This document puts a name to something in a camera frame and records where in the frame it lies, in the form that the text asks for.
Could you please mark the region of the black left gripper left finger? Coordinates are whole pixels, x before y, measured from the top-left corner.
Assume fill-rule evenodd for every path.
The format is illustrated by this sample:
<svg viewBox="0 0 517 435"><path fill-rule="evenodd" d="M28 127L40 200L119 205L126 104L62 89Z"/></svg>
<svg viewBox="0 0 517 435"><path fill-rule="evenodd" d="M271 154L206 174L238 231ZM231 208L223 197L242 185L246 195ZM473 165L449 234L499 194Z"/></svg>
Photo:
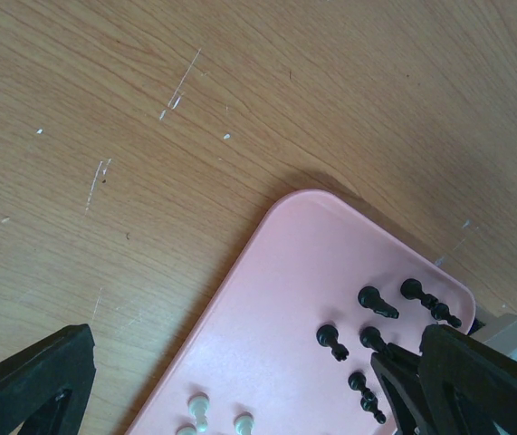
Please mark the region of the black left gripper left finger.
<svg viewBox="0 0 517 435"><path fill-rule="evenodd" d="M0 434L77 434L91 395L95 342L68 325L0 362Z"/></svg>

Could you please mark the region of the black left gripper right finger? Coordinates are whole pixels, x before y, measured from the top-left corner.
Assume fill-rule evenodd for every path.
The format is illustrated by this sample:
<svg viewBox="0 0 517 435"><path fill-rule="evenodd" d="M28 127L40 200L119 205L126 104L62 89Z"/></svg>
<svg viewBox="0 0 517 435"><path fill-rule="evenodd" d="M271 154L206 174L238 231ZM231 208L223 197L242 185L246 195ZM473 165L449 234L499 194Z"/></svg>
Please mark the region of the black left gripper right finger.
<svg viewBox="0 0 517 435"><path fill-rule="evenodd" d="M371 355L399 434L517 434L517 362L446 325Z"/></svg>

